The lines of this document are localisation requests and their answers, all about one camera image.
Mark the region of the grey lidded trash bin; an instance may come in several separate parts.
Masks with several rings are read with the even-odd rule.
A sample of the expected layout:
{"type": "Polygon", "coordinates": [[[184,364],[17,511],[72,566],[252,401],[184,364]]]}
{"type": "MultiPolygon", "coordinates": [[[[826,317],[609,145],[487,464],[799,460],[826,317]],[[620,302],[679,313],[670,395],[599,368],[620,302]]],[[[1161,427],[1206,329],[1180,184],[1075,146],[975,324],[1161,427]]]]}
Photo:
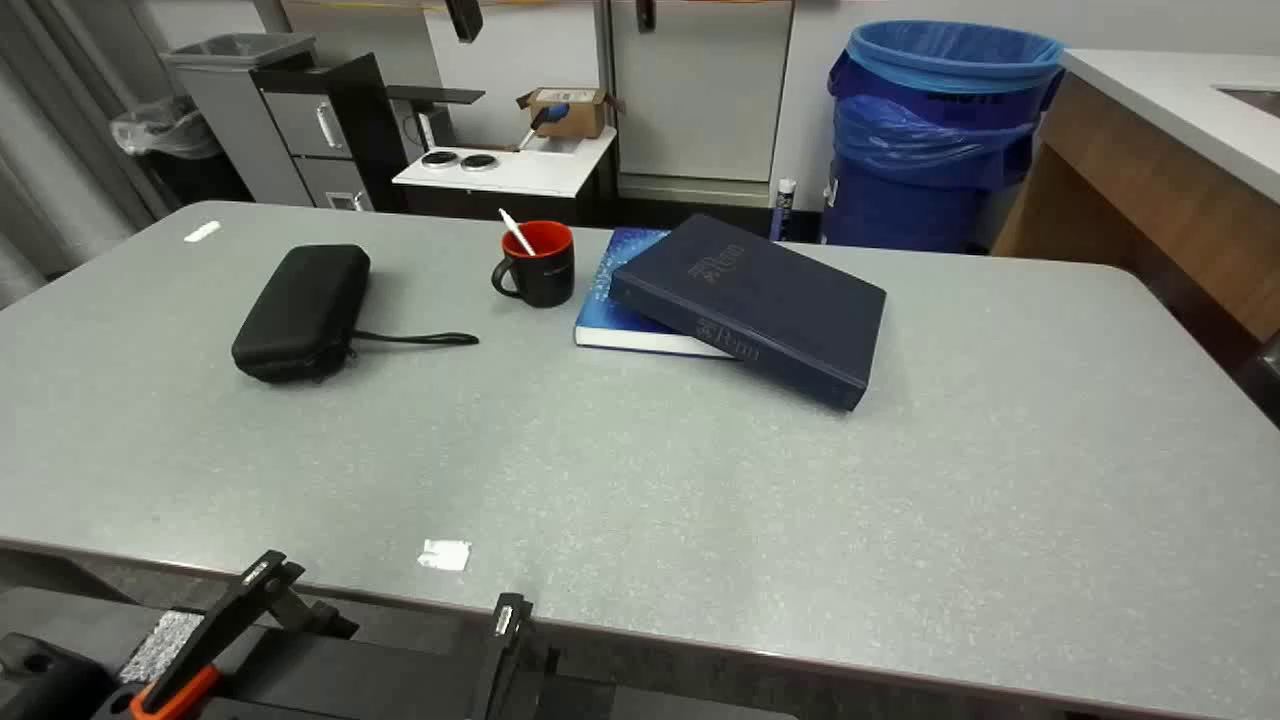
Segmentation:
{"type": "Polygon", "coordinates": [[[314,45],[312,35],[227,33],[160,54],[256,202],[314,205],[250,74],[280,61],[310,67],[314,45]]]}

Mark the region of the grey curtain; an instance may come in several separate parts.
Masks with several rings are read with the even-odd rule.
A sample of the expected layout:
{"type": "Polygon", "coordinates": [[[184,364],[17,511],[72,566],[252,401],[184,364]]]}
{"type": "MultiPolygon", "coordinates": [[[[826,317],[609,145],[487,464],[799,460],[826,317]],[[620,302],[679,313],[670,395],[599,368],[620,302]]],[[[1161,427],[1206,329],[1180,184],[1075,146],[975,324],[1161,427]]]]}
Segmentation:
{"type": "Polygon", "coordinates": [[[0,0],[0,309],[173,210],[110,131],[166,91],[129,0],[0,0]]]}

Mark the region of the wooden counter with white top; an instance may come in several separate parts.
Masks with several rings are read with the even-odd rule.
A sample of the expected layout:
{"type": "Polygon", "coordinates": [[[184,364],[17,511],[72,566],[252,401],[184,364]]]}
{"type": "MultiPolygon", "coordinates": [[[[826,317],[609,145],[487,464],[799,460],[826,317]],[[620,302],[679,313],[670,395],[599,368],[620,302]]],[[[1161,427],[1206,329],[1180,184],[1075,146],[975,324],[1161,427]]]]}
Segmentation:
{"type": "Polygon", "coordinates": [[[993,255],[1134,275],[1280,427],[1280,119],[1215,88],[1280,88],[1280,58],[1062,64],[993,255]]]}

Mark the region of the blue bin with blue liner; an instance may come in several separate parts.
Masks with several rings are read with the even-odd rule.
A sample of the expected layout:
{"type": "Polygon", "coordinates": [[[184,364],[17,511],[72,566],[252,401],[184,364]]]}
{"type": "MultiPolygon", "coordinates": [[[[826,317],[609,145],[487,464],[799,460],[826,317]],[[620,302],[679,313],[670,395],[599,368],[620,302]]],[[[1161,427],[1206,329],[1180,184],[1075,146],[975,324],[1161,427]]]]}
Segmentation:
{"type": "Polygon", "coordinates": [[[992,193],[1020,184],[1064,45],[952,20],[856,27],[829,69],[823,240],[965,252],[992,193]]]}

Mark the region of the white pen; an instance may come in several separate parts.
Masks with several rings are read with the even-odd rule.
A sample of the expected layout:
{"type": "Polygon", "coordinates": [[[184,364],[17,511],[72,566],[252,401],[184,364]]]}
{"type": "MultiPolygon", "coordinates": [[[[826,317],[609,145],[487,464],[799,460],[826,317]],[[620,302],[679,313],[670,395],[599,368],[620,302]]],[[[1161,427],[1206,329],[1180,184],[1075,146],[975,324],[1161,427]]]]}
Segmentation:
{"type": "Polygon", "coordinates": [[[530,243],[529,238],[522,232],[520,223],[517,223],[512,218],[512,215],[508,214],[508,211],[504,210],[503,208],[498,208],[498,213],[499,213],[500,219],[503,220],[507,231],[516,238],[516,241],[518,242],[518,246],[524,250],[524,252],[527,256],[530,256],[530,258],[535,256],[538,254],[538,251],[535,250],[535,247],[530,243]]]}

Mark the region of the black mug with red inside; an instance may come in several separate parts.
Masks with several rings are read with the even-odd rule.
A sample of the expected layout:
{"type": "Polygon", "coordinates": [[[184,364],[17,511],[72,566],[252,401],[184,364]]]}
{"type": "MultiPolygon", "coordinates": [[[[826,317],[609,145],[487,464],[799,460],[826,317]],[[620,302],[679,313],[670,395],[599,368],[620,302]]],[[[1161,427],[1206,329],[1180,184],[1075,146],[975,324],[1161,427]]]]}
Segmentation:
{"type": "Polygon", "coordinates": [[[513,231],[503,233],[503,256],[490,277],[493,290],[531,307],[567,302],[576,277],[572,231],[559,222],[526,222],[518,228],[529,246],[513,231]]]}

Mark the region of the bright blue book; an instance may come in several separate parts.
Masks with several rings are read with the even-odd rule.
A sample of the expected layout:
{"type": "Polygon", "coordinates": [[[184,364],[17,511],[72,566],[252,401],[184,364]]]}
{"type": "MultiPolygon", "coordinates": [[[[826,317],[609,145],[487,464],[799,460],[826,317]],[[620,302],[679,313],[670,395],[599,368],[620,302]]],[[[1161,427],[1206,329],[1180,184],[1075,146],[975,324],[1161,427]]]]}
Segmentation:
{"type": "Polygon", "coordinates": [[[628,227],[613,231],[575,323],[576,345],[691,357],[727,356],[611,299],[613,272],[667,234],[667,231],[628,227]]]}

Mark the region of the counter sink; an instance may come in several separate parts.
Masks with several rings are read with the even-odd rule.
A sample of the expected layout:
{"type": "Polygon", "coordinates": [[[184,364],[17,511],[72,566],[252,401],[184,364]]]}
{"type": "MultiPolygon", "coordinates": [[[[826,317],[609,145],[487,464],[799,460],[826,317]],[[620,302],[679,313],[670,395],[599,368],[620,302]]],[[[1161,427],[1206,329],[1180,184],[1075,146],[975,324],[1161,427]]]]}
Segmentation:
{"type": "Polygon", "coordinates": [[[1280,119],[1280,88],[1239,87],[1230,85],[1217,85],[1215,88],[1221,94],[1249,105],[1251,108],[1256,108],[1280,119]]]}

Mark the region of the grey metal cabinet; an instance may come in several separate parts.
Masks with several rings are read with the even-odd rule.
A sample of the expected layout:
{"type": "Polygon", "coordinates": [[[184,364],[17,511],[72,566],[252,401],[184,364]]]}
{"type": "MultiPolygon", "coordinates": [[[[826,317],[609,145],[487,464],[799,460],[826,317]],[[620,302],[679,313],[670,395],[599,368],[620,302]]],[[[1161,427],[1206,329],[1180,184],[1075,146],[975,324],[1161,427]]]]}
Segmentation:
{"type": "Polygon", "coordinates": [[[625,199],[764,208],[795,0],[602,0],[625,199]]]}

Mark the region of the dark navy hardcover book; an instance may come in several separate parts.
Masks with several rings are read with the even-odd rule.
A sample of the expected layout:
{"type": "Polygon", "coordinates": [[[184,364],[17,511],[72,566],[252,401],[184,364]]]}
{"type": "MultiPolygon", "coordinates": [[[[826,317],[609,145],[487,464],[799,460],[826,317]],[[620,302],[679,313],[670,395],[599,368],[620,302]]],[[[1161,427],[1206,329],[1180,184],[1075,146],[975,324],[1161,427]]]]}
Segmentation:
{"type": "Polygon", "coordinates": [[[887,301],[870,282],[705,214],[616,269],[611,297],[844,411],[869,388],[887,301]]]}

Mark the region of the clear plastic bag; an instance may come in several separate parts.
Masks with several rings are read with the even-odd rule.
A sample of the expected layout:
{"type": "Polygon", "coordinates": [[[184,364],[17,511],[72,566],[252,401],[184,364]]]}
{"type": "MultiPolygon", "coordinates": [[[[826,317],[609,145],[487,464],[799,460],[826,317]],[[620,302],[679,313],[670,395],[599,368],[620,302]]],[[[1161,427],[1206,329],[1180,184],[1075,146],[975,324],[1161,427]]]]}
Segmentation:
{"type": "Polygon", "coordinates": [[[221,154],[221,145],[191,96],[179,95],[145,102],[110,120],[116,146],[141,158],[164,154],[204,160],[221,154]]]}

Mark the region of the open cardboard box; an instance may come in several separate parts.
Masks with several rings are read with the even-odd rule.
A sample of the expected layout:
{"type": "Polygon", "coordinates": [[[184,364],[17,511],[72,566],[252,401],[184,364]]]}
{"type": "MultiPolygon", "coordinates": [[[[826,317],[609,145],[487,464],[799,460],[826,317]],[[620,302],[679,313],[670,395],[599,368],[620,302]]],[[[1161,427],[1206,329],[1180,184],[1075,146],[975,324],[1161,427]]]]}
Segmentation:
{"type": "Polygon", "coordinates": [[[540,138],[598,138],[609,113],[626,110],[622,100],[594,87],[538,87],[515,102],[530,115],[530,136],[540,138]]]}

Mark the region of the black and grey drawer cabinet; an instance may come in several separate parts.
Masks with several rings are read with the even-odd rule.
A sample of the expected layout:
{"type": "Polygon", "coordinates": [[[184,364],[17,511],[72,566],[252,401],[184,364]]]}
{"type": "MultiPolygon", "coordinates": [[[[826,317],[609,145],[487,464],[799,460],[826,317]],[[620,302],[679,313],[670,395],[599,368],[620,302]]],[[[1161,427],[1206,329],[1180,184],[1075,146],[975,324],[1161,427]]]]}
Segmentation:
{"type": "Polygon", "coordinates": [[[407,211],[393,182],[407,159],[374,54],[333,67],[300,56],[250,76],[315,208],[407,211]]]}

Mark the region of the small white side table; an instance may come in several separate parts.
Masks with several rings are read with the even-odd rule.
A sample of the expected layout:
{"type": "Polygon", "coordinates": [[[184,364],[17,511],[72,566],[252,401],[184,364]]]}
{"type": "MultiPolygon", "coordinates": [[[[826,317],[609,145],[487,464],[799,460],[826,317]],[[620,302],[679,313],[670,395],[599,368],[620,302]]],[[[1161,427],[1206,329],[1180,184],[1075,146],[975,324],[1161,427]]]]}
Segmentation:
{"type": "Polygon", "coordinates": [[[470,170],[462,160],[480,149],[443,147],[460,160],[429,167],[415,159],[393,178],[407,211],[426,217],[495,220],[503,208],[520,220],[607,225],[618,199],[614,169],[617,131],[596,138],[535,138],[518,152],[488,150],[489,169],[470,170]]]}

